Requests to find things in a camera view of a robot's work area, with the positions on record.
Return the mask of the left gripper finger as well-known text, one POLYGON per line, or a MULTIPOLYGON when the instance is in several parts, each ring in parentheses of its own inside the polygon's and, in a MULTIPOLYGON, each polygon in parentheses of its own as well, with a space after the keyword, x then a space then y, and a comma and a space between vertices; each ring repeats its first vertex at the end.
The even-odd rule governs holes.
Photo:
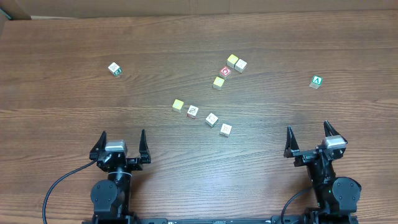
POLYGON ((101 133, 99 140, 97 141, 97 143, 93 146, 92 150, 90 151, 90 154, 89 154, 90 160, 92 160, 92 161, 98 160, 101 152, 104 151, 104 149, 105 149, 106 140, 107 140, 106 131, 103 131, 101 133))
POLYGON ((141 158, 141 163, 142 164, 150 164, 151 163, 151 156, 149 152, 149 148, 147 145, 147 140, 146 140, 146 132, 143 129, 141 132, 141 140, 139 144, 139 153, 140 153, 140 158, 141 158))

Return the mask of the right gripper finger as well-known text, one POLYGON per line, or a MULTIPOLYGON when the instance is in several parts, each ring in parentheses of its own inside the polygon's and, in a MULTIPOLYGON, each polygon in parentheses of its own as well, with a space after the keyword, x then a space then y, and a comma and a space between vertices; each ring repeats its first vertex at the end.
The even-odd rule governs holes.
POLYGON ((324 130, 325 130, 325 136, 330 137, 330 136, 340 136, 343 138, 345 143, 347 144, 348 141, 330 124, 328 120, 325 120, 323 122, 324 130))
POLYGON ((284 150, 284 157, 291 158, 295 157, 300 152, 297 140, 294 136, 294 132, 291 126, 287 127, 287 138, 284 150))

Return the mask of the yellow wooden block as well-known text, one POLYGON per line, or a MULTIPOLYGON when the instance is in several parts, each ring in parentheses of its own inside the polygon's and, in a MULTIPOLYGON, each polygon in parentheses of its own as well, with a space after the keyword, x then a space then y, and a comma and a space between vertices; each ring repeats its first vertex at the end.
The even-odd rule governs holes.
POLYGON ((172 105, 172 109, 176 112, 181 112, 182 108, 184 106, 184 102, 178 99, 175 99, 173 105, 172 105))

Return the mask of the white block red side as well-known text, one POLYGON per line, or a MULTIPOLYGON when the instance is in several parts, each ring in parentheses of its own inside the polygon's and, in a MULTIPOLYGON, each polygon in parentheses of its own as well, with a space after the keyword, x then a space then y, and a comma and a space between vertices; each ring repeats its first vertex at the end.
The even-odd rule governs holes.
POLYGON ((187 116, 193 119, 197 118, 197 113, 198 113, 199 108, 193 105, 190 105, 188 111, 187 111, 187 116))

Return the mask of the white wooden number block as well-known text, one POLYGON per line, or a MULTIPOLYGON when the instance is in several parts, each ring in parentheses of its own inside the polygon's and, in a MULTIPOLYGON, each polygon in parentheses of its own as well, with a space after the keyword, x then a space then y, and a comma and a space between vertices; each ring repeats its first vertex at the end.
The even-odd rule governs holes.
POLYGON ((220 135, 229 137, 232 126, 223 123, 220 129, 220 135))

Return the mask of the white block green edge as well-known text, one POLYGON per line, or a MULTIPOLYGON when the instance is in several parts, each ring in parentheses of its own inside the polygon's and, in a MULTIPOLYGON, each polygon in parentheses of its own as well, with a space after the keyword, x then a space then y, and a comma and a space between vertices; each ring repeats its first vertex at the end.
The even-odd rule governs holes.
POLYGON ((206 121, 206 124, 208 124, 210 127, 214 127, 217 124, 218 120, 219 120, 219 118, 215 114, 210 113, 206 117, 205 121, 206 121))

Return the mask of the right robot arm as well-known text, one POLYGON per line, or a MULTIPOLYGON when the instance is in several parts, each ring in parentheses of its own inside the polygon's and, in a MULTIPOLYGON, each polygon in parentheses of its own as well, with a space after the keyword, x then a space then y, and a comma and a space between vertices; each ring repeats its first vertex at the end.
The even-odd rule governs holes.
POLYGON ((357 223, 358 218, 352 214, 357 212, 357 202, 360 199, 361 185, 349 177, 338 177, 332 162, 341 159, 348 141, 334 129, 329 121, 324 121, 325 137, 322 143, 315 147, 301 151, 291 126, 287 127, 287 139, 284 157, 293 158, 294 166, 307 168, 312 185, 295 194, 284 205, 280 222, 287 218, 285 211, 290 203, 298 196, 313 190, 316 196, 317 208, 306 208, 304 214, 294 223, 357 223))

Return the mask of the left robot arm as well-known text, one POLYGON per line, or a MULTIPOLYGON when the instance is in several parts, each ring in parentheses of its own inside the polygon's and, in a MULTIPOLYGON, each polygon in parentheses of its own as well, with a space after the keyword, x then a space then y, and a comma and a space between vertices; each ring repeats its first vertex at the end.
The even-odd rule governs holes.
POLYGON ((130 211, 132 172, 141 171, 144 164, 151 163, 146 141, 146 132, 142 130, 139 144, 139 157, 128 158, 127 146, 123 140, 108 141, 103 132, 90 151, 90 160, 96 163, 108 177, 93 186, 91 201, 94 206, 92 223, 140 223, 135 212, 130 211))

